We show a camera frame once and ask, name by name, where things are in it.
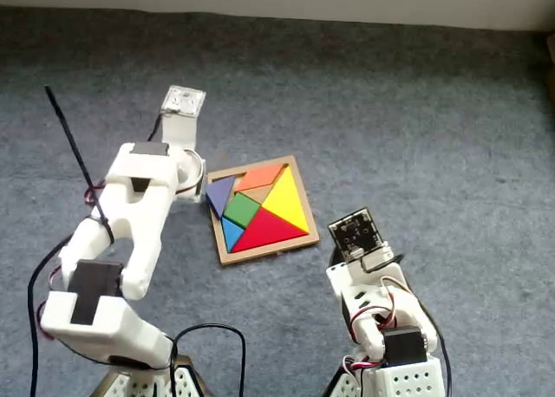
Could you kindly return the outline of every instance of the red triangle piece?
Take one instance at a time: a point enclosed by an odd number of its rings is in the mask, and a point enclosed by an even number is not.
[[[291,225],[279,216],[260,208],[246,227],[241,238],[233,246],[232,252],[249,250],[307,234],[307,232]]]

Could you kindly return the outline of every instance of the perforated white plate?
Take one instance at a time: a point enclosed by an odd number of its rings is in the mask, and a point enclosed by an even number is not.
[[[178,397],[200,397],[200,393],[195,387],[195,383],[189,370],[186,368],[177,368],[175,370],[175,386]],[[158,393],[159,396],[172,397],[171,384],[168,381],[162,388],[165,393]],[[105,397],[153,397],[154,382],[146,383],[135,381],[120,374],[112,386],[104,394]]]

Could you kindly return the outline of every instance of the gray carpet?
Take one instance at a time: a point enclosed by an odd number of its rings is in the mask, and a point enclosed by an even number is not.
[[[0,395],[28,392],[32,269],[85,216],[82,176],[148,136],[171,84],[207,92],[211,170],[295,154],[320,245],[220,268],[205,205],[175,205],[140,315],[169,335],[227,322],[247,396],[318,396],[351,350],[326,224],[367,205],[441,325],[456,396],[553,396],[555,128],[548,56],[527,33],[124,11],[0,10]],[[108,256],[125,259],[129,243]],[[36,288],[45,297],[46,279]],[[180,345],[237,395],[238,340]],[[40,340],[39,395],[88,395],[102,367]]]

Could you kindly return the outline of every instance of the wooden puzzle board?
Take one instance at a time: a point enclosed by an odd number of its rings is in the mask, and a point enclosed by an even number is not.
[[[222,264],[319,241],[293,156],[210,172],[207,180],[206,195],[212,205],[212,225]],[[212,184],[222,186],[223,191],[216,193]],[[219,199],[222,194],[226,197],[223,200]]]

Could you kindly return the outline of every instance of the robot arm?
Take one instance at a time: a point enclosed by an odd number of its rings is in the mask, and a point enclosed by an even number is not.
[[[162,107],[164,126],[170,120],[173,127],[165,130],[164,138],[171,137],[172,143],[123,144],[104,179],[99,203],[114,239],[133,240],[127,264],[96,260],[110,245],[96,207],[59,255],[66,291],[49,293],[42,328],[96,361],[165,369],[170,360],[172,342],[140,319],[127,300],[139,300],[147,293],[173,201],[177,197],[199,201],[202,190],[205,162],[193,149],[204,93],[185,89],[185,96],[184,89],[171,87]],[[180,103],[185,103],[179,97],[199,105],[192,109],[186,104],[189,114],[185,115],[179,110]],[[188,130],[184,140],[172,134],[181,115]]]
[[[327,276],[359,346],[327,395],[341,395],[334,390],[346,388],[350,380],[358,388],[354,395],[361,397],[418,395],[423,390],[429,397],[445,396],[441,365],[432,356],[437,332],[368,210],[336,221],[330,232],[336,250]]]

